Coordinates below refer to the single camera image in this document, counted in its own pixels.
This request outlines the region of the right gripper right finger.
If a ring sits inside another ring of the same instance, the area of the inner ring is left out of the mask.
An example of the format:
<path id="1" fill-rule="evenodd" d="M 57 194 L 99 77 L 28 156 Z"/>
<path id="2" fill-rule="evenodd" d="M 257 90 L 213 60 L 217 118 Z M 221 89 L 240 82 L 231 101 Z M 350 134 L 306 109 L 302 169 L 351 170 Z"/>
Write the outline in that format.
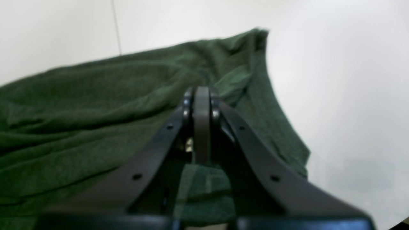
<path id="1" fill-rule="evenodd" d="M 372 224 L 371 218 L 299 175 L 210 90 L 212 147 L 234 200 L 233 224 Z"/>

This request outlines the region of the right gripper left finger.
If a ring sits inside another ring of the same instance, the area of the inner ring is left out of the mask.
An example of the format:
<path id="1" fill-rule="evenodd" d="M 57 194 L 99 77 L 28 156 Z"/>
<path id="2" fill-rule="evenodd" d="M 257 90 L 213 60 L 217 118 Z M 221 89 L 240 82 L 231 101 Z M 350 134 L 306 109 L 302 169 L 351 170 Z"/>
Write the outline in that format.
<path id="1" fill-rule="evenodd" d="M 172 218 L 181 173 L 210 163 L 211 90 L 190 88 L 151 141 L 98 184 L 45 210 L 39 224 L 180 224 Z"/>

